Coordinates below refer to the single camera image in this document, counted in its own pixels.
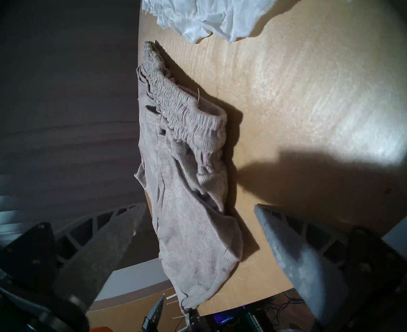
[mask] pocket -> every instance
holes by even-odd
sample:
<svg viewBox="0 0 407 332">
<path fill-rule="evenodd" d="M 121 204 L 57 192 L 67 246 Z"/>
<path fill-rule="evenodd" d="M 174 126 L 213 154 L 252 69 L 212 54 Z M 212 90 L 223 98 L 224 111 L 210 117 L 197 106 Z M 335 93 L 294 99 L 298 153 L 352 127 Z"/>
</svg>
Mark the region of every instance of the pocket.
<svg viewBox="0 0 407 332">
<path fill-rule="evenodd" d="M 145 168 L 143 163 L 140 163 L 138 171 L 135 173 L 134 177 L 139 181 L 142 188 L 147 191 L 147 179 L 145 177 Z"/>
<path fill-rule="evenodd" d="M 162 177 L 162 173 L 159 171 L 157 174 L 157 193 L 156 193 L 156 201 L 157 206 L 162 209 L 163 202 L 164 202 L 164 194 L 165 194 L 165 182 L 164 178 Z"/>
</svg>

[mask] white cloth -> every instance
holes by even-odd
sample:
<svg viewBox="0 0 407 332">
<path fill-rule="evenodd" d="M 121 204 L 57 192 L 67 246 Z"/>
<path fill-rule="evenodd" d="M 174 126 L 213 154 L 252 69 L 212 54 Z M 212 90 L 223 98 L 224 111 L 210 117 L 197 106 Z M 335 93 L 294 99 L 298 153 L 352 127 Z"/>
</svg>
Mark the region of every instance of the white cloth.
<svg viewBox="0 0 407 332">
<path fill-rule="evenodd" d="M 190 43 L 214 33 L 226 41 L 247 37 L 277 0 L 142 0 L 142 10 L 157 16 Z"/>
</svg>

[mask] wire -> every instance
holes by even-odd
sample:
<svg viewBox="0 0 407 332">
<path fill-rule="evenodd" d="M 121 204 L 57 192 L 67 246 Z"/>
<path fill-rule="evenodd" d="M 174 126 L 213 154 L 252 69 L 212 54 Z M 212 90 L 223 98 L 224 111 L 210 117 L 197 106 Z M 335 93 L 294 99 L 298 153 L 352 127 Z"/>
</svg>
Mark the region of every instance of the wire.
<svg viewBox="0 0 407 332">
<path fill-rule="evenodd" d="M 179 323 L 177 324 L 176 328 L 174 329 L 174 332 L 177 332 L 177 329 L 179 328 L 179 326 L 183 320 L 184 320 L 184 316 L 182 317 L 182 319 L 180 319 Z"/>
<path fill-rule="evenodd" d="M 274 318 L 272 319 L 272 322 L 271 322 L 275 327 L 278 327 L 279 324 L 280 324 L 279 317 L 280 317 L 280 312 L 281 311 L 283 311 L 289 305 L 300 305 L 302 303 L 305 303 L 305 301 L 303 299 L 298 299 L 298 298 L 297 299 L 291 299 L 286 293 L 288 293 L 288 292 L 281 293 L 281 294 L 284 294 L 288 298 L 288 301 L 283 303 L 282 305 L 278 305 L 278 304 L 270 302 L 270 303 L 268 303 L 268 304 L 266 304 L 264 306 L 268 310 L 270 309 L 273 314 L 274 314 L 274 310 L 276 310 L 276 313 L 274 314 Z"/>
<path fill-rule="evenodd" d="M 276 294 L 276 295 L 274 295 L 274 296 L 271 296 L 270 298 L 271 299 L 273 299 L 273 298 L 275 298 L 275 297 L 277 297 L 277 296 L 279 296 L 279 295 L 282 295 L 282 294 L 287 294 L 287 293 L 296 293 L 297 292 L 297 290 L 287 290 L 286 292 L 281 292 L 281 293 L 278 293 L 278 294 Z"/>
</svg>

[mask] round table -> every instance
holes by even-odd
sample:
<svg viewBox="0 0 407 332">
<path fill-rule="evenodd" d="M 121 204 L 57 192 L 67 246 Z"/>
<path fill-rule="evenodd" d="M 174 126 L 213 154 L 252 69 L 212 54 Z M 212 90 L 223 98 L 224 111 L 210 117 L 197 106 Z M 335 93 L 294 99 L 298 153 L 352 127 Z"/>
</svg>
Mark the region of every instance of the round table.
<svg viewBox="0 0 407 332">
<path fill-rule="evenodd" d="M 244 256 L 201 315 L 292 287 L 257 203 L 345 232 L 383 235 L 405 217 L 407 23 L 389 0 L 278 0 L 234 43 L 190 44 L 156 19 L 140 13 L 139 63 L 143 42 L 156 42 L 176 82 L 228 114 L 226 213 Z"/>
</svg>

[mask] cable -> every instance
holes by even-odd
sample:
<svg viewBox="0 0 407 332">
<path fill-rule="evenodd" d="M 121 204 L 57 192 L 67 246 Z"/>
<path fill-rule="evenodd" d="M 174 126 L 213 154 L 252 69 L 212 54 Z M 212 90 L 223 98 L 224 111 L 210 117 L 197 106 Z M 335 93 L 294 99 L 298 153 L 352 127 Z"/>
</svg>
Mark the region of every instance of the cable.
<svg viewBox="0 0 407 332">
<path fill-rule="evenodd" d="M 288 301 L 283 303 L 282 305 L 278 305 L 275 303 L 268 303 L 266 304 L 264 307 L 267 307 L 268 309 L 270 309 L 272 311 L 272 313 L 274 314 L 274 310 L 276 310 L 277 312 L 274 315 L 274 318 L 272 319 L 272 321 L 275 321 L 275 323 L 273 323 L 271 321 L 271 323 L 275 326 L 278 327 L 280 322 L 279 322 L 279 317 L 280 317 L 280 312 L 283 311 L 285 308 L 287 308 L 289 305 L 299 305 L 302 303 L 305 303 L 305 301 L 303 299 L 291 299 L 286 293 L 288 292 L 283 292 L 281 294 L 284 294 L 287 298 Z"/>
<path fill-rule="evenodd" d="M 184 317 L 182 319 L 180 319 L 179 323 L 177 324 L 176 328 L 174 329 L 174 332 L 177 332 L 178 327 L 180 326 L 180 324 L 182 323 L 182 321 L 184 320 Z"/>
</svg>

